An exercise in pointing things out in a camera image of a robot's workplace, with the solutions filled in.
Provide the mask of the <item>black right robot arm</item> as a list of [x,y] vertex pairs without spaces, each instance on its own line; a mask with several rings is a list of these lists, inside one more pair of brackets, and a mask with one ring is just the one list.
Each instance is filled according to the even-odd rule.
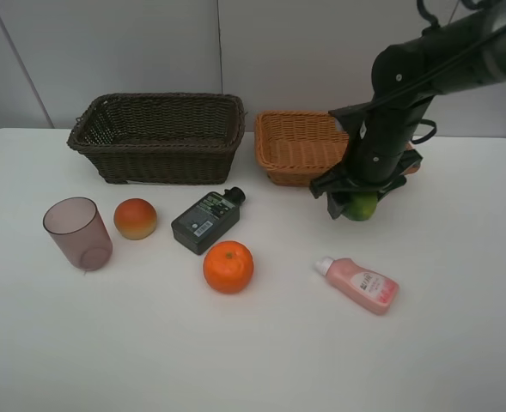
[[325,196],[333,219],[365,221],[360,198],[378,204],[406,183],[436,123],[424,118],[437,95],[506,82],[506,1],[465,1],[472,14],[443,27],[424,6],[429,23],[414,40],[391,45],[373,63],[371,101],[331,110],[349,141],[342,160],[313,179],[314,197]]

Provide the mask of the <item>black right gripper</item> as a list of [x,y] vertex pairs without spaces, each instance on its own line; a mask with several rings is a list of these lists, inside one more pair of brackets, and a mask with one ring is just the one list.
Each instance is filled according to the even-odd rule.
[[345,217],[348,220],[356,219],[351,211],[352,195],[354,192],[376,192],[377,201],[380,202],[392,191],[406,184],[406,174],[412,169],[419,169],[422,162],[421,154],[415,150],[406,150],[398,160],[397,166],[387,178],[380,182],[371,183],[368,180],[356,177],[346,170],[340,161],[318,178],[309,183],[309,190],[315,198],[326,193],[327,211],[333,220]]

